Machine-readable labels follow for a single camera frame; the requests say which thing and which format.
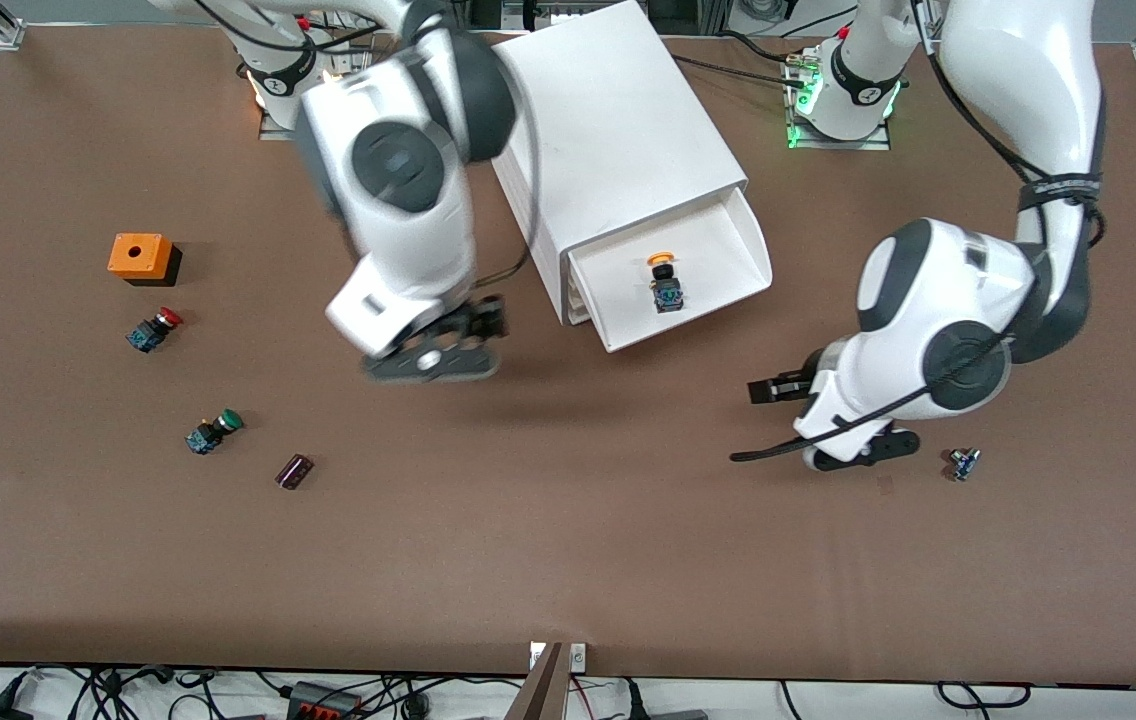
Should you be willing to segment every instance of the capacitor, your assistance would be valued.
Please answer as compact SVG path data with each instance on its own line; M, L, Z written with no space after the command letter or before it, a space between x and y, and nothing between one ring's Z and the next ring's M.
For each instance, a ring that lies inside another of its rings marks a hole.
M296 486L302 484L312 469L315 469L315 462L309 457L293 455L293 459L289 460L289 464L284 464L284 469L275 475L275 483L284 489L296 489Z

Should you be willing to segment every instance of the small black component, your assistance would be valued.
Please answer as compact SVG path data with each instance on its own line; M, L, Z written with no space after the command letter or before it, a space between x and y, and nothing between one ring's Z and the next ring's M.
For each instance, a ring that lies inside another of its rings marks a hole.
M185 436L185 445L193 454L207 455L222 444L222 439L243 427L244 421L239 413L226 407L225 410L222 410L222 415L216 416L216 419L203 420L197 428L190 430L190 434Z
M284 469L275 475L275 483L284 489L296 489L296 486L302 484L312 469L315 469L315 462L309 457L293 455L293 459L289 460L289 464L284 464Z
M142 320L137 327L133 328L133 332L128 333L128 343L142 352L152 351L160 346L172 328L178 327L178 325L181 325L181 316L167 307L160 307L160 311L153 320Z
M683 310L683 287L674 277L674 265L652 265L652 282L649 287L652 290L652 305L655 305L659 313Z
M507 336L506 301L500 295L490 295L476 302L467 332L469 336L481 340Z
M812 379L816 378L816 365L821 360L825 348L812 351L812 354L807 357L804 366L797 370L780 372L777 377L766 380L746 383L746 388L750 391L750 404L762 405L765 402L804 400L809 396ZM804 410L807 411L807 405L804 405Z
M868 443L870 452L864 452L859 457L853 457L850 461L836 460L825 452L816 451L812 457L812 466L821 471L842 470L853 468L857 464L864 464L866 468L880 460L892 460L893 457L913 455L919 452L919 436L907 429L893 429L892 424L880 430Z
M951 477L957 482L966 482L972 470L976 469L976 461L982 459L982 452L977 447L961 447L951 451L951 462L955 469L951 471Z

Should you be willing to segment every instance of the black cable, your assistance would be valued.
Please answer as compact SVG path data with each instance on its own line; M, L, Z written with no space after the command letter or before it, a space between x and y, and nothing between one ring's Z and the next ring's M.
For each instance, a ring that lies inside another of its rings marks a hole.
M786 684L786 680L782 680L782 696L786 698L786 709L791 711L791 715L795 717L795 720L804 720L804 718L800 715L800 711L795 710L795 700L792 700L791 697L791 688Z
M972 698L972 702L958 702L952 700L951 696L946 694L946 688L951 687L951 685L953 685L953 687L964 689L964 692L969 694L969 697ZM942 683L937 683L937 694L939 694L942 702L946 703L946 705L964 712L969 710L979 711L982 712L983 720L989 720L989 712L992 710L1012 710L1012 708L1020 708L1021 705L1025 705L1026 702L1030 701L1030 685L1017 685L1017 687L1021 688L1021 697L1010 700L1008 702L984 701L982 700L982 696L972 689L972 685L959 683L958 680L942 680Z
M222 26L222 28L228 32L231 35L234 35L236 37L242 37L248 42L252 42L253 45L266 47L267 50L281 50L285 51L285 53L307 53L307 51L309 50L315 50L318 51L318 53L341 55L340 51L333 53L332 51L329 51L329 48L343 45L345 44L345 42L354 40L354 37L362 37L366 35L370 35L373 32L381 30L379 24L374 23L371 27L357 30L352 33L349 33L349 35L343 35L341 37L333 37L329 41L316 42L316 44L312 45L281 45L277 44L277 42L267 42L265 40L257 40L257 37L248 35L247 32L236 28L235 26L233 26L233 24L227 23L226 19L223 18L219 14L214 12L212 8L210 8L208 3L204 3L203 0L194 0L194 5L198 5L199 8L202 8L203 12L207 12L208 17L212 18L212 22L219 24L219 26Z
M684 58L683 55L671 53L670 56L674 59L676 59L676 60L678 60L680 62L686 62L686 64L690 64L690 65L696 65L699 68L708 68L708 69L711 69L711 70L719 70L719 73L728 73L728 74L732 74L732 76L741 76L741 77L751 78L751 79L759 79L759 81L763 81L763 82L771 82L771 83L775 83L775 85L784 85L784 86L787 86L787 87L795 87L796 90L799 87L803 87L804 86L804 83L802 83L801 81L797 81L797 79L786 79L786 78L779 78L779 77L772 77L772 76L765 76L763 74L752 73L750 70L738 70L737 68L728 68L728 67L724 67L724 65L715 65L713 62L705 62L704 60L695 60L695 59L692 59L692 58Z
M780 445L774 445L772 447L765 447L765 450L747 450L745 452L733 452L732 455L728 455L728 460L732 460L733 462L751 462L754 460L763 460L766 457L786 455L787 452L795 452L796 450L804 450L804 447L811 447L816 445L816 443L825 442L828 441L829 438L842 436L843 433L846 433L847 430L851 430L853 428L860 428L861 425L866 425L871 420L878 420L879 418L883 418L885 415L892 413L893 410L897 410L899 407L911 404L911 402L914 402L916 400L919 400L919 397L928 395L928 393L934 392L934 390L936 390L939 386L943 386L943 384L952 382L955 377L958 377L960 372L963 372L964 370L971 368L972 365L977 365L978 361L980 361L984 357L988 355L989 352L994 350L994 348L997 348L999 343L1002 343L1004 340L1006 340L1008 336L1010 336L1010 334L1011 333L1006 330L996 334L996 336L989 338L987 342L982 343L982 345L978 348L978 351L976 351L972 357L969 357L969 359L964 360L963 363L955 366L955 368L949 370L949 372L938 375L938 377L934 378L933 382L925 383L924 387L916 390L916 392L911 392L910 395L905 395L904 397L899 397L897 400L889 402L887 405L880 407L880 409L878 410L874 410L870 411L870 413L862 415L860 416L860 418L857 418L851 422L840 425L840 427L836 429L821 433L819 434L819 436L815 436L811 438L794 438L787 442L783 442L780 443ZM951 357L955 355L958 351L962 350L964 350L964 348L955 348L955 350L952 350L951 355L947 355L947 363Z
M6 715L16 705L16 693L20 692L20 683L25 680L27 675L30 675L30 670L20 671L20 675L9 680L5 692L0 693L0 715Z
M75 717L80 715L80 703L83 701L85 694L87 694L87 688L93 684L93 676L91 673L84 675L83 683L80 686L80 694L76 694L75 701L70 704L70 712L66 714L66 720L75 720Z
M644 694L640 693L640 685L632 678L623 678L630 689L630 715L629 720L649 720L648 709L644 708Z
M523 251L519 252L519 259L513 261L509 268L503 270L498 270L498 273L492 273L491 275L485 275L475 282L475 287L487 287L490 284L499 283L504 279L512 278L528 260L532 259L532 243L536 242L537 234L541 232L541 136L537 132L537 118L536 115L532 112L532 100L528 97L527 89L523 86L523 83L512 73L507 76L507 85L510 87L516 87L518 99L521 100L519 104L523 106L524 115L524 126L528 128L528 154L531 156L531 181L528 181L528 196L531 196L531 209L528 209L528 241L524 243Z
M226 720L226 715L222 712L222 709L217 708L217 701L212 700L212 689L208 688L208 683L203 683L203 697L208 701L208 710L211 710L212 714L217 715L217 720Z
M266 673L262 673L261 670L253 670L253 673L257 675L257 678L261 679L261 683L266 683L266 687L278 693L279 697L284 697L284 685L276 685L275 683L270 683L270 678L267 678Z
M202 702L203 705L208 708L208 720L214 720L215 715L212 715L212 706L208 705L208 701L203 700L203 696L197 696L197 694L194 693L184 694L184 696L181 696L172 702L172 705L169 705L169 720L172 720L172 712L176 711L176 706L183 700L197 700L199 702Z
M722 31L719 31L718 33L715 33L715 34L718 35L719 37L733 37L733 40L737 40L738 42L741 42L742 45L747 47L747 49L750 49L751 53L759 55L760 58L763 58L766 60L772 60L774 62L784 62L784 61L786 61L786 55L769 53L769 51L768 50L763 50L762 47L755 45L755 41L754 40L751 40L751 37L746 37L745 35L742 35L742 33L740 33L737 31L734 31L734 30L722 30Z
M777 37L788 37L788 36L795 35L796 32L805 31L807 28L810 28L812 26L819 26L819 24L825 23L825 20L833 20L834 18L838 18L840 15L847 15L849 12L852 12L855 9L857 9L857 6L853 5L853 6L851 6L851 8L844 8L843 10L840 10L838 12L830 12L829 15L827 15L827 17L818 18L818 19L815 19L815 20L812 20L810 23L801 24L800 27L791 28L791 30L788 30L786 32L783 32L782 35L778 35ZM752 33L750 33L750 35L759 36L761 32L768 32L769 30L772 30L774 27L777 27L777 26L779 26L779 24L783 24L783 23L784 23L784 20L778 20L778 22L774 23L772 26L766 27L766 28L760 30L760 31L752 32Z
M460 683L468 683L468 684L471 684L471 685L486 685L486 684L490 684L490 683L501 683L503 685L510 685L510 687L512 687L512 688L517 688L517 689L518 688L523 688L523 685L520 683L515 683L513 680L509 680L507 678L456 678L456 679L460 680ZM587 689L590 689L590 688L604 688L605 685L587 684L587 685L585 685L585 687Z

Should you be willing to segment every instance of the table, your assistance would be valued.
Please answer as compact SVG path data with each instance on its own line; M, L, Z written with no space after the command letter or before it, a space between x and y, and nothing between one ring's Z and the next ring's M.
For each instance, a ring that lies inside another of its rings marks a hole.
M679 53L769 72L727 40ZM376 387L321 310L350 260L219 32L34 27L0 55L0 660L1136 683L1136 68L1099 47L1109 236L1077 341L918 422L914 457L729 464L792 436L745 383L855 330L920 215L1010 237L1017 181L920 58L891 152L787 150L777 87L686 69L750 177L774 286L609 355L526 270L483 383ZM519 234L471 170L481 271ZM175 288L106 271L161 232ZM124 334L187 325L151 355ZM234 407L209 457L181 442ZM978 446L974 479L944 478ZM299 492L272 478L294 452Z

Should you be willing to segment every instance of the mounting plate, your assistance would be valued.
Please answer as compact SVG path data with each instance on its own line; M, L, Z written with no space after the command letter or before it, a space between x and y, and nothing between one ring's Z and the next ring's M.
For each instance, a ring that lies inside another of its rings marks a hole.
M528 643L528 670L537 665L541 653L546 651L546 643ZM568 671L573 675L586 673L586 643L573 643L568 647Z

